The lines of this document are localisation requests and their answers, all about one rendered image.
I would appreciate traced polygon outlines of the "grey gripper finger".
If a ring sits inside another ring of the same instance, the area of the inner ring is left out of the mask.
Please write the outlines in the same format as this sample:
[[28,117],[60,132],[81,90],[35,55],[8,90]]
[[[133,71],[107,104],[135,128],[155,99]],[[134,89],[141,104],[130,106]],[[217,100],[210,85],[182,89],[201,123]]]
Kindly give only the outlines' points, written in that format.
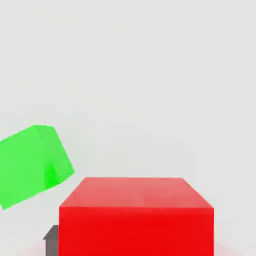
[[59,226],[53,225],[42,241],[25,251],[25,256],[59,256]]

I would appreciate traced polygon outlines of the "small red cube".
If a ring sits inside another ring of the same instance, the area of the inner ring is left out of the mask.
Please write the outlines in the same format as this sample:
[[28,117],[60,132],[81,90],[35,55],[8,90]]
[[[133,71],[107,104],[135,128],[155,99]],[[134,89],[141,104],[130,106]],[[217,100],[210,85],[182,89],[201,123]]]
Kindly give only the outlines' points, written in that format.
[[87,177],[59,207],[59,256],[214,256],[214,208],[184,179]]

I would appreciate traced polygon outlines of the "small green cube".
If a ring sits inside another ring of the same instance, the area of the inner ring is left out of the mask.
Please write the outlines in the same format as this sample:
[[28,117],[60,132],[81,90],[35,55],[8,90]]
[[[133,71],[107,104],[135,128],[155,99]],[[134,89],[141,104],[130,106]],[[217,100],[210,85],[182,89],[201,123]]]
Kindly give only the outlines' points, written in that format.
[[32,125],[0,141],[0,206],[6,210],[74,172],[56,129]]

